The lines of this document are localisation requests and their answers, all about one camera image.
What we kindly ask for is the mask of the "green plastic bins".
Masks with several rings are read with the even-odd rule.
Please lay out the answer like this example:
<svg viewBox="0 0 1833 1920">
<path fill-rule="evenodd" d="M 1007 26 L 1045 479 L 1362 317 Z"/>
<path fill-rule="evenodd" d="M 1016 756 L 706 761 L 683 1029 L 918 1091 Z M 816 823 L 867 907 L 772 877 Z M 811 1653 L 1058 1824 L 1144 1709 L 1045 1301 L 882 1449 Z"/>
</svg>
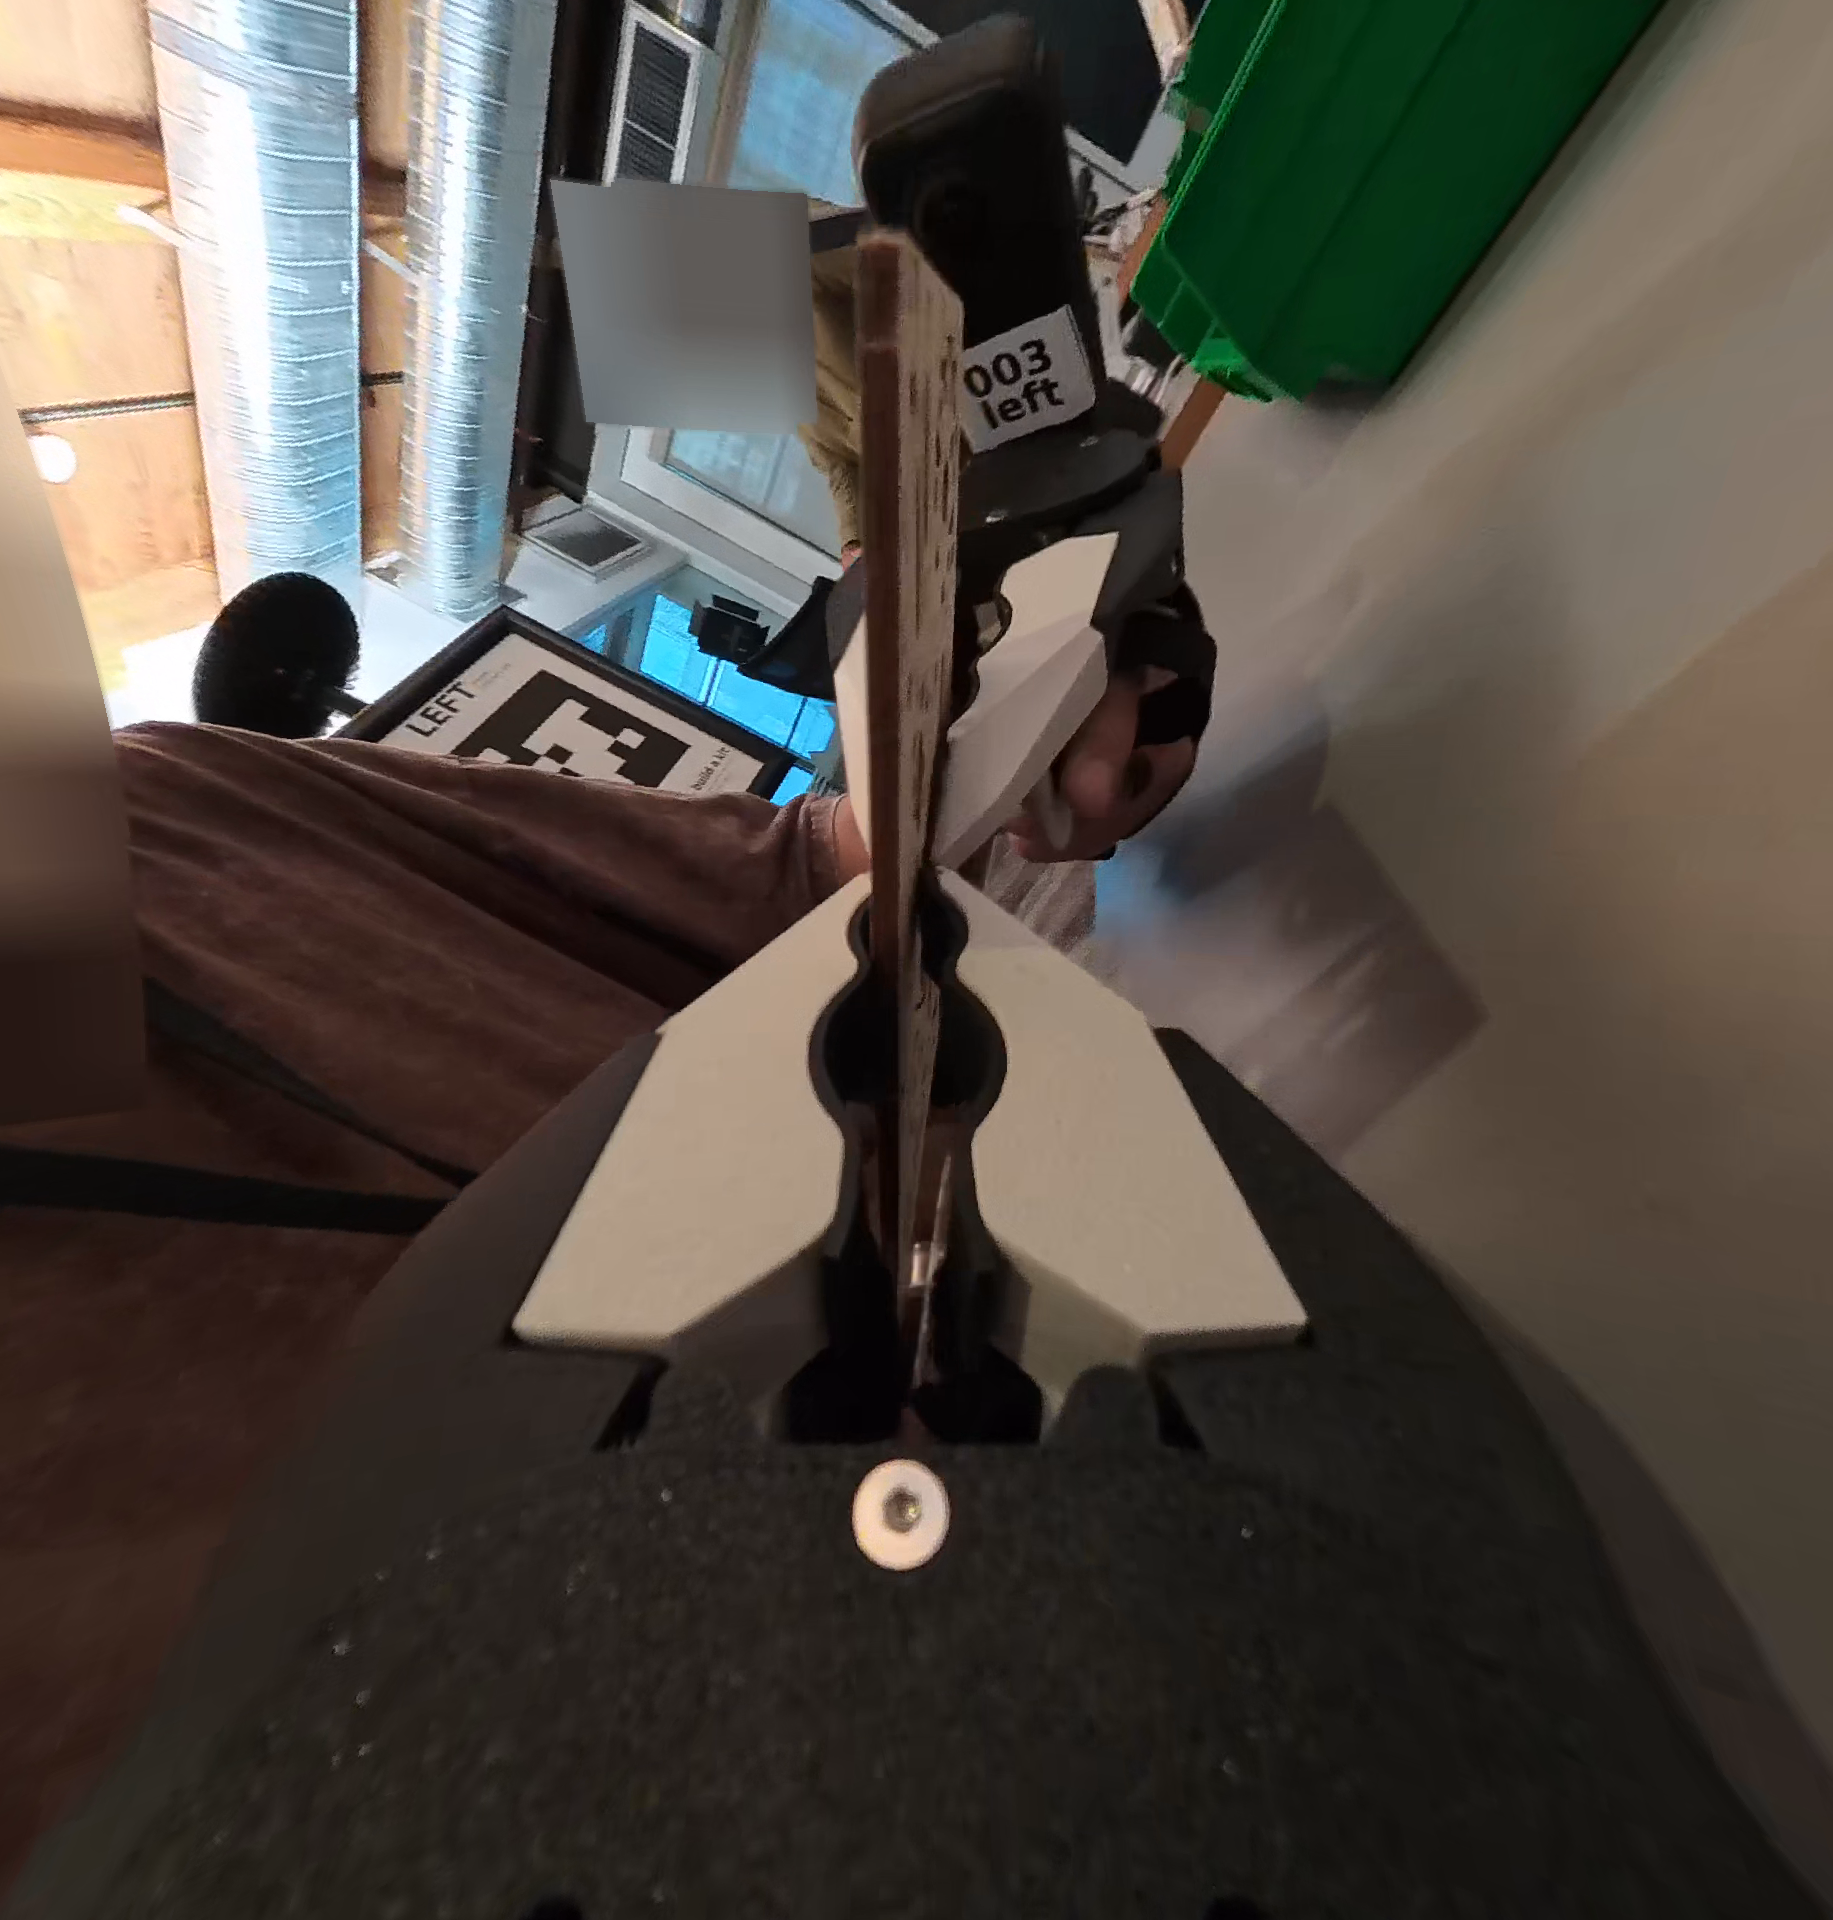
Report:
<svg viewBox="0 0 1833 1920">
<path fill-rule="evenodd" d="M 1202 5 L 1134 309 L 1235 397 L 1386 389 L 1660 9 Z"/>
</svg>

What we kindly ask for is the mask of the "white wall vent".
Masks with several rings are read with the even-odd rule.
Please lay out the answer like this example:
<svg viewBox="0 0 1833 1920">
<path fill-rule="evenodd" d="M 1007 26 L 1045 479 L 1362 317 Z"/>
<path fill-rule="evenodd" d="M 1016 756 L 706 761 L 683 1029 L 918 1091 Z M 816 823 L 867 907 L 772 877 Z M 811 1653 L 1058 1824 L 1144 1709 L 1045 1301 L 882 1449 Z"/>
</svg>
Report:
<svg viewBox="0 0 1833 1920">
<path fill-rule="evenodd" d="M 618 38 L 616 91 L 599 167 L 612 185 L 680 185 L 712 51 L 655 9 L 627 2 Z"/>
</svg>

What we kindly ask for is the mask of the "framed black white marker sign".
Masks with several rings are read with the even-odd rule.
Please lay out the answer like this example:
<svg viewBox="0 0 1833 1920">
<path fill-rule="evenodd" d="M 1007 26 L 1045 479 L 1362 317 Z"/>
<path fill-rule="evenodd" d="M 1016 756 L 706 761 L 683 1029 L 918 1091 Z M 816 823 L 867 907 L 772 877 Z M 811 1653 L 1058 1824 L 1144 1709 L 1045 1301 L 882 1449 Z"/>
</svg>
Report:
<svg viewBox="0 0 1833 1920">
<path fill-rule="evenodd" d="M 471 766 L 513 766 L 681 798 L 813 789 L 782 744 L 497 608 L 333 733 Z"/>
</svg>

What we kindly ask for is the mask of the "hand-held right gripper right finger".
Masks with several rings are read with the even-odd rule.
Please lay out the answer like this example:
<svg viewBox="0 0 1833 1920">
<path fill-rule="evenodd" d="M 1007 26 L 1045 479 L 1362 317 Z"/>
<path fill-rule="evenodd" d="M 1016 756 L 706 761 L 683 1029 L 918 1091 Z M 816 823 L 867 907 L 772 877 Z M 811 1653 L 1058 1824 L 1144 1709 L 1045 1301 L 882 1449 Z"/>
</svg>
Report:
<svg viewBox="0 0 1833 1920">
<path fill-rule="evenodd" d="M 1143 1014 L 965 880 L 955 983 L 1004 1065 L 969 1159 L 994 1346 L 1054 1418 L 1093 1370 L 1282 1346 L 1307 1316 Z"/>
</svg>

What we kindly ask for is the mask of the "black round stool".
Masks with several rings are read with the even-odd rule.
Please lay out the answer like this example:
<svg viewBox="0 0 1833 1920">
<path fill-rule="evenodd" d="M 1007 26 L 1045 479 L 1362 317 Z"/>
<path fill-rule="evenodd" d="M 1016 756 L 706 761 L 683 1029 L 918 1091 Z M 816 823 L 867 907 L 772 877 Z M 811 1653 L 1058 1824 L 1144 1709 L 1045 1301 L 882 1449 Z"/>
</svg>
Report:
<svg viewBox="0 0 1833 1920">
<path fill-rule="evenodd" d="M 199 724 L 276 739 L 321 738 L 353 718 L 358 618 L 307 572 L 267 574 L 217 616 L 192 662 Z"/>
</svg>

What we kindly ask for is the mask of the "person's left forearm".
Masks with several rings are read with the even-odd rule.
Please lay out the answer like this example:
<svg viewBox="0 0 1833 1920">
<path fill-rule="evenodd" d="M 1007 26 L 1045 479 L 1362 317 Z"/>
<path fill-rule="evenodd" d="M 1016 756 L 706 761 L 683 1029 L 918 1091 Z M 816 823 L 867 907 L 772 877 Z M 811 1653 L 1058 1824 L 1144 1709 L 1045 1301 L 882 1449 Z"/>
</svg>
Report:
<svg viewBox="0 0 1833 1920">
<path fill-rule="evenodd" d="M 681 799 L 253 733 L 115 733 L 150 980 L 367 1133 L 155 1038 L 90 1154 L 435 1195 L 847 880 L 847 801 Z"/>
</svg>

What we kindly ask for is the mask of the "silver spiral air duct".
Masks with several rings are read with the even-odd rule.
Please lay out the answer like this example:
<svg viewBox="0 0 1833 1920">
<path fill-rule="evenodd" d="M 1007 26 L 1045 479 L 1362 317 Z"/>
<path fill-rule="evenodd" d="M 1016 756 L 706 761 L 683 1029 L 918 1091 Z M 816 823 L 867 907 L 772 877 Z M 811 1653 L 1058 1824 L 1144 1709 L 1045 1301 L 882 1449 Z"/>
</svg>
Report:
<svg viewBox="0 0 1833 1920">
<path fill-rule="evenodd" d="M 408 22 L 399 585 L 497 606 L 554 2 L 417 2 Z"/>
<path fill-rule="evenodd" d="M 355 7 L 145 22 L 218 592 L 305 572 L 355 601 Z"/>
</svg>

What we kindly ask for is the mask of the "laser-cut wooden model sheet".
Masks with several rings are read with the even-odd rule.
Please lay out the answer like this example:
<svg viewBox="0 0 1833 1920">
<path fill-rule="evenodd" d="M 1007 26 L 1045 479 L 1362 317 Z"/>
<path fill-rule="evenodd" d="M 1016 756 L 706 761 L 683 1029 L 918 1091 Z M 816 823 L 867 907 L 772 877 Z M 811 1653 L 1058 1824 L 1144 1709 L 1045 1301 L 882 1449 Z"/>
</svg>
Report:
<svg viewBox="0 0 1833 1920">
<path fill-rule="evenodd" d="M 919 893 L 951 706 L 963 309 L 900 231 L 855 249 L 855 370 L 862 473 L 862 689 L 870 965 L 888 1014 L 879 1100 L 879 1228 L 896 1281 L 911 1270 L 936 991 L 922 960 Z"/>
</svg>

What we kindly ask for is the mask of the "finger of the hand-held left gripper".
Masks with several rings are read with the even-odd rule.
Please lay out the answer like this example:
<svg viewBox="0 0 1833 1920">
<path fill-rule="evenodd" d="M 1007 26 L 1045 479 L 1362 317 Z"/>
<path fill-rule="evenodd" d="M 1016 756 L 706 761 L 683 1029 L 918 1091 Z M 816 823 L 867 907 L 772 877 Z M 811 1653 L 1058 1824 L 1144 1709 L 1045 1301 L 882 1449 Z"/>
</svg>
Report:
<svg viewBox="0 0 1833 1920">
<path fill-rule="evenodd" d="M 932 860 L 960 868 L 1014 816 L 1028 812 L 1066 854 L 1072 808 L 1054 763 L 1109 686 L 1095 601 L 1116 533 L 1058 540 L 999 584 L 1010 619 L 978 662 L 978 689 L 950 724 L 932 805 Z"/>
<path fill-rule="evenodd" d="M 870 801 L 870 649 L 862 587 L 830 595 L 830 662 L 842 780 L 854 803 Z"/>
</svg>

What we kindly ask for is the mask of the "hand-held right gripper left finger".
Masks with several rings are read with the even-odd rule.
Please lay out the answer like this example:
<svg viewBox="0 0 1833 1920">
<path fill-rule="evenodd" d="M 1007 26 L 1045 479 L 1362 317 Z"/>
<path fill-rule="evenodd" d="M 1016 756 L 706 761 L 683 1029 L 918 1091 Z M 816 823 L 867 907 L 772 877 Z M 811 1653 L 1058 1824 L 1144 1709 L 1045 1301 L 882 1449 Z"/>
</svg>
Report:
<svg viewBox="0 0 1833 1920">
<path fill-rule="evenodd" d="M 879 1410 L 874 1119 L 822 1056 L 864 971 L 855 877 L 663 1022 L 514 1313 L 544 1352 L 652 1359 L 756 1408 Z"/>
</svg>

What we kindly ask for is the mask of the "person's left hand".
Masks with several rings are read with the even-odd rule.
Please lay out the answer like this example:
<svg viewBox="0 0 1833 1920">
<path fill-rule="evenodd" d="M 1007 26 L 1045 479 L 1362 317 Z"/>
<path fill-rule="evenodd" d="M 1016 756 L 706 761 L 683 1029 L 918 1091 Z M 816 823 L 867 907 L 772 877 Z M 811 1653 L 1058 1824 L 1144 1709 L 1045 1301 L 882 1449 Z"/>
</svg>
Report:
<svg viewBox="0 0 1833 1920">
<path fill-rule="evenodd" d="M 1198 680 L 1157 667 L 1113 675 L 1054 766 L 1068 829 L 1053 834 L 1024 812 L 1006 829 L 1007 842 L 1037 863 L 1109 858 L 1184 790 L 1207 713 Z"/>
</svg>

